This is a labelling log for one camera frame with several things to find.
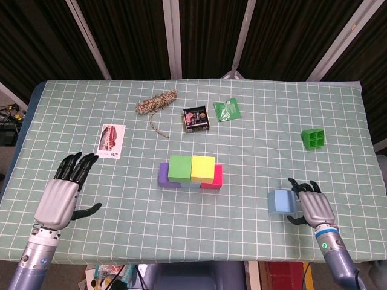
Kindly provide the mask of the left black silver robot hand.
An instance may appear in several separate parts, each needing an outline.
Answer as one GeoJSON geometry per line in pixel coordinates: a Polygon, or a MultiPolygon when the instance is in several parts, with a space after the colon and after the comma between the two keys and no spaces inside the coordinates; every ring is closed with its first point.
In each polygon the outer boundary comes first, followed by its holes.
{"type": "Polygon", "coordinates": [[[45,187],[34,216],[40,226],[62,230],[71,221],[89,217],[102,207],[98,202],[86,210],[75,209],[78,195],[98,158],[93,153],[83,156],[79,152],[62,160],[54,178],[45,187]]]}

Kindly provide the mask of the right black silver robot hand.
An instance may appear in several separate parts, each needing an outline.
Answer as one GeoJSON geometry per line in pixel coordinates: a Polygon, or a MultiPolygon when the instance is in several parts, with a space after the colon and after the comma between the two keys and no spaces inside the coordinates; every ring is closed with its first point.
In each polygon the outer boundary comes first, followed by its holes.
{"type": "Polygon", "coordinates": [[[288,215],[287,219],[293,225],[309,225],[316,229],[321,224],[332,225],[335,215],[328,198],[321,192],[315,181],[298,184],[293,178],[288,178],[292,185],[298,201],[300,202],[303,215],[298,218],[288,215]]]}

